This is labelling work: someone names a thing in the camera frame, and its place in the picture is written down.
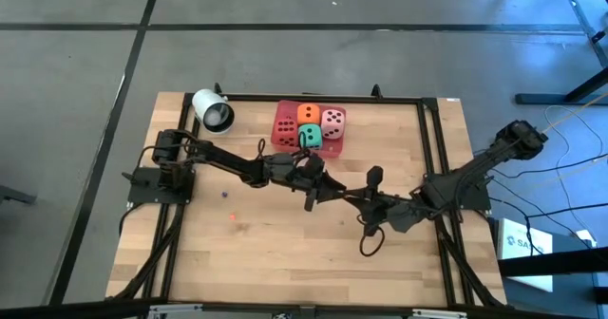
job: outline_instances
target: pink die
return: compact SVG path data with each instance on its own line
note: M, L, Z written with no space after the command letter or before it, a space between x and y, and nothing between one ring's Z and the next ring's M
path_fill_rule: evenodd
M321 133L323 139L340 139L344 135L346 119L341 111L330 109L321 115Z
M278 144L291 147L297 146L297 123L291 118L280 119L275 123L275 136Z

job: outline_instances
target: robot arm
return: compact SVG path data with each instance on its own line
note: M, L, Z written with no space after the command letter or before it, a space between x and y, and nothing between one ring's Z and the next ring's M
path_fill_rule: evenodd
M184 140L189 158L179 161L178 143ZM303 192L306 211L311 211L315 203L343 199L360 212L364 235L373 236L378 225L384 222L393 230L405 233L425 218L433 219L454 208L467 209L461 200L487 182L485 174L491 168L511 159L534 158L546 140L547 137L528 122L514 121L497 133L486 151L461 168L445 175L425 175L422 184L409 193L410 198L386 195L378 190L383 178L383 169L379 166L369 170L365 187L348 190L325 170L323 159L306 148L292 154L264 156L261 144L257 158L244 159L210 141L198 140L187 131L168 129L159 133L152 160L162 170L160 184L169 189L185 187L182 176L191 175L194 163L204 163L232 173L254 188L271 182Z

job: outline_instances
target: wooden tabletop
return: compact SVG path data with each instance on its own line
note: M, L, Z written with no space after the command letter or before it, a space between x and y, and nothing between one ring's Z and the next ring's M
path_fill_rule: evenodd
M145 145L157 133L177 128L183 93L160 93ZM451 168L472 158L460 101L439 99ZM380 188L407 195L425 173L416 108L403 104L339 103L348 113L344 150L326 159L332 177L349 188L365 185L373 165L384 168ZM230 132L200 138L253 159L260 138L270 142L276 103L231 102ZM193 120L189 116L190 128ZM434 163L440 171L427 114ZM274 153L268 144L265 154ZM152 165L149 154L144 164ZM443 307L446 297L433 223L424 220L406 234L386 224L387 240L373 257L359 253L362 227L350 204L336 200L304 211L304 194L269 185L252 189L238 177L199 165L192 202L186 206L170 299L200 302ZM121 291L150 253L159 205L143 205L125 221L107 295ZM505 301L490 231L476 213L464 212L466 257L492 294ZM378 237L368 240L368 250ZM153 294L159 294L162 270ZM457 299L458 269L452 261Z

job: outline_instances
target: gray floor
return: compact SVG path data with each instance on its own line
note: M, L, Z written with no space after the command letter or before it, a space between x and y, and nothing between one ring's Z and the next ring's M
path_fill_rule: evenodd
M139 23L146 0L0 0L0 22ZM594 28L608 7L579 0ZM568 0L158 0L152 23L577 24ZM36 194L35 206L0 206L0 308L39 305L65 245L86 175L123 76L134 33L0 31L0 184ZM118 220L132 167L159 91L222 84L226 92L386 95L462 99L473 149L486 147L513 119L547 126L543 106L518 106L518 92L563 93L600 70L586 37L567 33L388 31L148 32L128 91L66 300L102 299L118 243ZM565 114L550 109L551 119ZM582 117L608 139L606 110ZM599 141L576 119L560 126L570 140L563 163L596 155ZM554 132L537 159L501 170L553 167L565 150ZM566 181L573 205L608 197L605 163ZM504 183L545 211L563 208L554 177ZM492 195L516 201L491 186ZM529 214L535 209L517 202ZM600 245L605 209L579 213ZM495 205L496 217L522 218ZM565 213L555 219L578 230ZM542 218L540 229L566 234Z

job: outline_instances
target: green die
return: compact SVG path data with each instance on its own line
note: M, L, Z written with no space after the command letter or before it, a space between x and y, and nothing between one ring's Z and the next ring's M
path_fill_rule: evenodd
M317 124L303 124L297 128L297 136L301 146L304 146L304 135L306 135L306 147L321 149L323 146L323 135L321 134L320 126Z

